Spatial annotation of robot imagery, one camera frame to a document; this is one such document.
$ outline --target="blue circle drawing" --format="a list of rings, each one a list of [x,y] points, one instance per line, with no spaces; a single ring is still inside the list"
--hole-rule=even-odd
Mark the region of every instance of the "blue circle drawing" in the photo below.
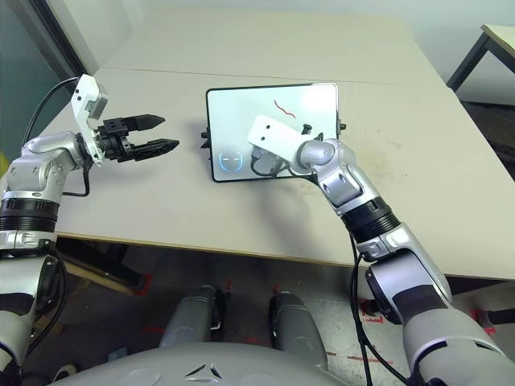
[[[239,151],[226,150],[218,156],[220,167],[224,171],[236,172],[243,167],[243,155]]]

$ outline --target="red tape marking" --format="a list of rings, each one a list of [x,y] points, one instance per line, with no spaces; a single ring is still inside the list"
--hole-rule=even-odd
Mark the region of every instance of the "red tape marking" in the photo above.
[[[360,360],[361,362],[363,362],[363,358],[361,358],[360,356],[348,356],[347,359]],[[368,358],[368,360],[369,363],[380,363],[379,360],[375,358]],[[386,363],[393,364],[391,360],[387,360]]]
[[[479,310],[470,310],[468,311],[470,313],[470,316],[472,319],[474,319],[477,322],[477,314],[480,312]],[[483,327],[484,332],[486,332],[488,335],[492,336],[494,335],[497,330],[494,326],[491,327]]]
[[[383,323],[384,322],[384,319],[383,319],[383,315],[379,315],[379,317],[377,318],[374,318],[373,316],[370,316],[370,315],[367,315],[367,313],[365,312],[365,303],[367,301],[363,301],[363,302],[360,302],[360,308],[361,308],[361,315],[363,317],[363,320],[365,322],[372,322],[372,323]]]
[[[286,115],[290,115],[292,116],[294,119],[297,119],[295,114],[293,113],[290,113],[289,111],[286,111],[285,109],[283,109],[281,106],[278,105],[277,101],[274,100],[274,103],[275,103],[275,107],[277,107],[279,110],[281,110],[283,113],[285,113]]]
[[[157,334],[162,334],[164,332],[164,328],[152,326],[143,326],[142,330],[147,332],[155,332]]]
[[[152,282],[152,275],[144,273],[143,277],[145,278],[145,285],[139,291],[133,292],[133,294],[136,296],[145,296],[148,294],[148,289],[150,288],[150,284]]]

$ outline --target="table leg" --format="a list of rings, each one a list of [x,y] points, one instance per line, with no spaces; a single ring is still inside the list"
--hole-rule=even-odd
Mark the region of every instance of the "table leg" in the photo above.
[[[470,75],[474,67],[479,63],[479,61],[483,58],[484,54],[487,51],[486,43],[491,40],[488,35],[484,32],[478,38],[476,44],[472,47],[470,52],[465,56],[463,62],[458,66],[454,74],[447,81],[447,87],[449,87],[452,91],[456,91],[461,84],[467,79]]]
[[[56,247],[57,250],[65,253],[68,260],[72,263],[91,269],[93,272],[123,284],[131,290],[141,290],[146,284],[146,279],[143,275],[117,261],[113,261],[113,259],[110,259],[104,253],[97,251],[82,240],[59,237]]]
[[[509,68],[515,73],[515,58],[511,56],[506,50],[501,47],[495,40],[490,39],[485,45],[489,50],[504,66]]]

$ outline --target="black cable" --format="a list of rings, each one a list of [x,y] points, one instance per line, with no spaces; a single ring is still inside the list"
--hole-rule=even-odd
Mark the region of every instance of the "black cable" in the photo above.
[[[34,351],[34,349],[41,343],[45,336],[47,336],[48,332],[54,327],[57,320],[63,313],[64,305],[68,300],[68,271],[66,270],[66,265],[64,264],[63,257],[60,255],[58,251],[54,251],[53,253],[57,258],[57,265],[60,267],[61,277],[60,277],[60,303],[57,307],[56,312],[52,315],[50,322],[45,326],[45,328],[36,336],[36,338],[30,344],[27,350],[27,357]]]
[[[284,166],[281,169],[277,170],[275,173],[262,173],[260,171],[257,171],[256,167],[254,166],[256,164],[257,160],[258,160],[258,158],[252,157],[252,159],[250,160],[250,170],[253,171],[254,174],[259,175],[260,177],[272,177],[272,178],[275,178],[275,177],[277,177],[277,175],[279,173],[281,173],[282,171],[285,171],[285,170],[288,169],[288,166]]]
[[[62,82],[59,82],[54,87],[52,87],[49,92],[47,92],[47,95],[45,95],[44,98],[40,101],[38,107],[32,114],[31,120],[29,121],[29,124],[27,126],[27,130],[25,131],[25,135],[23,136],[22,146],[25,145],[28,142],[28,140],[30,139],[31,131],[32,131],[32,129],[34,129],[35,121],[36,121],[36,119],[38,119],[39,113],[41,113],[41,110],[43,109],[45,104],[48,102],[48,100],[52,97],[52,95],[54,95],[57,90],[59,90],[66,84],[77,82],[78,80],[79,80],[79,78],[77,76],[74,78],[63,80]]]
[[[351,272],[351,281],[349,284],[349,292],[351,294],[351,311],[352,318],[354,319],[354,324],[356,325],[356,334],[357,340],[360,344],[361,349],[361,357],[363,358],[363,368],[365,370],[365,378],[367,380],[367,386],[372,386],[372,375],[370,374],[370,365],[369,358],[367,355],[366,345],[365,345],[365,337],[364,331],[361,325],[360,315],[357,311],[357,302],[354,302],[354,299],[357,299],[357,274],[358,274],[358,266],[360,265],[362,256],[356,255],[356,248],[354,245],[354,239],[351,236],[351,244],[352,250],[354,251],[354,267]]]
[[[395,370],[386,360],[377,352],[376,348],[372,345],[372,343],[369,340],[369,337],[367,336],[365,330],[363,329],[363,324],[361,323],[361,320],[359,318],[358,314],[358,300],[357,300],[357,274],[358,274],[358,265],[361,262],[362,256],[357,256],[356,253],[356,244],[354,243],[354,239],[352,238],[352,235],[349,233],[350,239],[351,239],[351,245],[352,245],[352,252],[354,254],[354,268],[352,269],[351,274],[351,311],[352,316],[354,317],[354,323],[356,324],[356,332],[358,334],[358,339],[362,339],[365,346],[372,352],[372,354],[377,358],[377,360],[388,370],[391,372],[398,380],[400,380],[403,384],[408,385],[408,379],[405,378],[400,372]]]
[[[91,169],[91,166],[84,165],[84,168],[82,169],[82,179],[84,180],[84,193],[74,193],[71,191],[64,191],[63,195],[70,195],[73,197],[86,197],[89,195],[89,169]]]

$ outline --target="white table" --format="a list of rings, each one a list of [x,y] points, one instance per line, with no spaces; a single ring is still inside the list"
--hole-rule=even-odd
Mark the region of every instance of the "white table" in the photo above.
[[[442,85],[399,21],[315,12],[161,7],[104,67]]]
[[[318,188],[303,180],[214,183],[204,93],[211,87],[286,79],[101,69],[104,117],[155,113],[156,129],[134,142],[176,138],[171,153],[107,162],[91,172],[86,199],[64,197],[58,232],[137,244],[349,265],[348,236]],[[398,217],[410,224],[445,273],[515,277],[515,186],[450,90],[420,93],[392,84],[339,83],[342,140]],[[47,128],[72,128],[65,109]],[[68,190],[82,189],[80,174]]]
[[[302,35],[304,45],[286,53],[281,52],[289,39],[270,43],[262,32],[294,35],[310,24],[316,28]],[[263,41],[258,26],[264,26]],[[221,36],[224,45],[212,47]],[[252,44],[241,46],[242,40]],[[304,13],[162,12],[96,78],[110,96],[104,119],[140,113],[167,119],[156,129],[132,133],[132,142],[181,143],[159,158],[93,169],[88,198],[63,198],[57,227],[62,236],[350,265],[344,225],[317,187],[297,179],[214,183],[208,151],[200,149],[208,88],[332,80],[348,125],[341,140],[356,151],[362,169],[441,270],[515,278],[515,184],[396,22]],[[68,129],[76,129],[69,106],[45,133]],[[66,188],[83,189],[80,173]]]

